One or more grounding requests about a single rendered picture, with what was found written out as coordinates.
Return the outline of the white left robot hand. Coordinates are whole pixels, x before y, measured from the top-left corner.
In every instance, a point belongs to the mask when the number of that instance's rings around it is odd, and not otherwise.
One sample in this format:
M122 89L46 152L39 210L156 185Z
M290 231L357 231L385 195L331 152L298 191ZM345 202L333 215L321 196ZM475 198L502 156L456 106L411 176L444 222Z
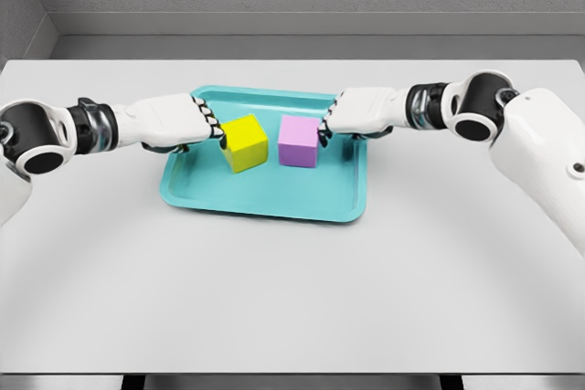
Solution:
M208 139L225 139L207 102L188 93L140 100L133 110L139 143L152 152L169 153Z

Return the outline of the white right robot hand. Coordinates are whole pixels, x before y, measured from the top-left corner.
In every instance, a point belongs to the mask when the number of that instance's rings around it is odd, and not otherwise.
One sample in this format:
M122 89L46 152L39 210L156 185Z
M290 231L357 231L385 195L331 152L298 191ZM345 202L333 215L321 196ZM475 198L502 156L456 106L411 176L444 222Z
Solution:
M349 88L328 108L318 128L323 147L334 134L380 137L399 125L403 109L396 90L381 87Z

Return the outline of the yellow cube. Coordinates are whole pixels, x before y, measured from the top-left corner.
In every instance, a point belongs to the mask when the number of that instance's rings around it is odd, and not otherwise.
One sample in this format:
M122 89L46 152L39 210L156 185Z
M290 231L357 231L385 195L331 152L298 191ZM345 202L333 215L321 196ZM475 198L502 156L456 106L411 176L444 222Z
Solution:
M246 171L268 160L269 139L254 115L225 122L221 129L225 134L221 151L233 173Z

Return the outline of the teal rectangular tray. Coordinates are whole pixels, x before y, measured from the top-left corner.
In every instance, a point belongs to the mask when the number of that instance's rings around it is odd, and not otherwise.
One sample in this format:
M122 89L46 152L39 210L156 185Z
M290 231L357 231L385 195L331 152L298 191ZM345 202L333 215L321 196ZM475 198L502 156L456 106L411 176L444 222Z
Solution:
M266 163L235 174L218 143L169 155L159 186L171 206L347 223L367 201L367 145L336 135L319 148L314 168L283 166L277 138L285 114L320 119L334 95L207 85L193 90L222 122L252 114L269 139Z

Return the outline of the purple cube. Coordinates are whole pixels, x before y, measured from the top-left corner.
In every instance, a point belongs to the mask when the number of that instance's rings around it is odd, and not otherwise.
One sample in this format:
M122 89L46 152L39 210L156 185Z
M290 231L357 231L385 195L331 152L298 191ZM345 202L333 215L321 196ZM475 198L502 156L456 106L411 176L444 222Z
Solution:
M281 165L316 167L320 123L320 119L313 117L282 116L278 136L278 154Z

